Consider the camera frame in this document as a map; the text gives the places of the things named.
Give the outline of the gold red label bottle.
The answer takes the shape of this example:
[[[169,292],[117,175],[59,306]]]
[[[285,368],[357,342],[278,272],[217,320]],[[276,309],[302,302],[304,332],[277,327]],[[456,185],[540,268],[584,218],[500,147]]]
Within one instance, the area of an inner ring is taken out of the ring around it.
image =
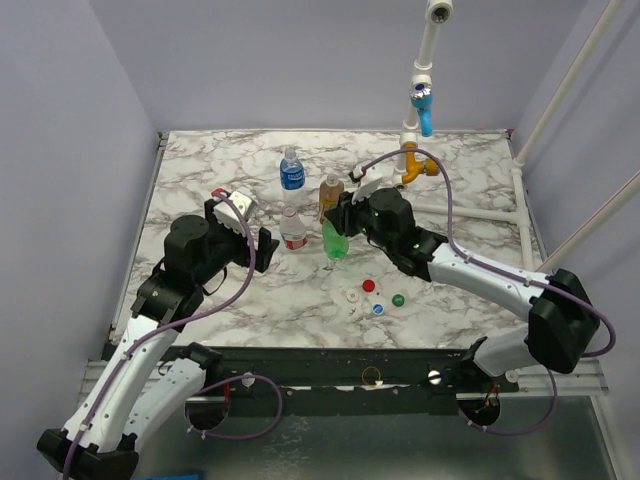
[[[339,196],[344,191],[344,182],[336,175],[329,174],[319,188],[319,221],[325,221],[326,212],[337,205]]]

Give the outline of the green plastic bottle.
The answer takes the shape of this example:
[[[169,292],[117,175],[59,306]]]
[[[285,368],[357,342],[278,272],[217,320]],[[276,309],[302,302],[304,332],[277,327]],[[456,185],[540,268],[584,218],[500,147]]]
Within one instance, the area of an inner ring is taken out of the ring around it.
[[[322,224],[323,248],[331,260],[344,259],[349,252],[349,240],[340,235],[329,220]]]

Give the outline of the clear bottle red cap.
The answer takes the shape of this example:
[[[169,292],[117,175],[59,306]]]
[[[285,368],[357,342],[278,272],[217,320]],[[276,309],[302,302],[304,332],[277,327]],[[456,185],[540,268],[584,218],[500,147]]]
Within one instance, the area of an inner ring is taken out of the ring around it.
[[[299,250],[307,244],[306,226],[294,205],[286,205],[282,210],[279,231],[287,249]]]

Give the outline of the blue label Pocari bottle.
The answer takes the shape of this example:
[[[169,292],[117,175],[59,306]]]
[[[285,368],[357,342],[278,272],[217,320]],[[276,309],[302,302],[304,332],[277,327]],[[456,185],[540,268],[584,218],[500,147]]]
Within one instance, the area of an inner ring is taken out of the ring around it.
[[[279,172],[284,202],[287,205],[302,205],[306,177],[304,166],[295,148],[288,147],[285,150]]]

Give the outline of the white bottle cap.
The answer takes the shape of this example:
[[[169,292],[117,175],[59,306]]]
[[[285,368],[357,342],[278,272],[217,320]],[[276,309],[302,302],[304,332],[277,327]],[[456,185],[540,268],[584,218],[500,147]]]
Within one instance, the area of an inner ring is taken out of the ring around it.
[[[350,303],[356,303],[359,301],[360,296],[359,294],[354,291],[354,290],[348,290],[346,292],[346,299],[350,302]]]

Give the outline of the white blue Pocari cap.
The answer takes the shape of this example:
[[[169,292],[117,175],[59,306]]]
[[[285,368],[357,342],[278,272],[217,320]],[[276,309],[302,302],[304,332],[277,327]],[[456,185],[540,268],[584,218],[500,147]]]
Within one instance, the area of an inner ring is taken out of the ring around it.
[[[372,306],[372,313],[376,316],[381,316],[385,313],[385,307],[383,304],[376,303]]]

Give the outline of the green bottle cap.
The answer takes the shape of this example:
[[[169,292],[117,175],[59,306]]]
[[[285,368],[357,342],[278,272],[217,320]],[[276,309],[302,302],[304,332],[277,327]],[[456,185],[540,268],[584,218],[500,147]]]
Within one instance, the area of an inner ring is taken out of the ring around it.
[[[402,294],[395,294],[392,297],[392,304],[396,307],[401,307],[405,303],[405,297]]]

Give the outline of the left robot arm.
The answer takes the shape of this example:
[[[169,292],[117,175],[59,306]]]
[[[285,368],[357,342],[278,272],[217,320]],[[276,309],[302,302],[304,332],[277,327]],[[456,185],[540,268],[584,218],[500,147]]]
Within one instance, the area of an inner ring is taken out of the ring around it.
[[[44,431],[38,451],[65,479],[129,479],[145,443],[196,392],[214,393],[222,380],[220,356],[200,344],[179,354],[153,386],[147,384],[184,327],[201,319],[207,283],[234,263],[249,276],[267,270],[278,241],[248,221],[250,197],[222,189],[203,215],[174,220],[164,255],[137,291],[121,340],[90,394],[57,429]]]

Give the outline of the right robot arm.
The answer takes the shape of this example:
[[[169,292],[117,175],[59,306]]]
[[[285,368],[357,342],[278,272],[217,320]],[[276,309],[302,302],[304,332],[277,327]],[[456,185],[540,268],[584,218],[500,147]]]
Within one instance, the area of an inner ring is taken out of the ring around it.
[[[499,337],[482,337],[467,350],[459,371],[471,391],[483,391],[496,377],[536,364],[571,373],[600,326],[574,273],[530,272],[474,256],[418,226],[410,202],[394,188],[360,201],[343,193],[326,218],[340,235],[364,235],[402,273],[470,292],[524,322],[524,327]]]

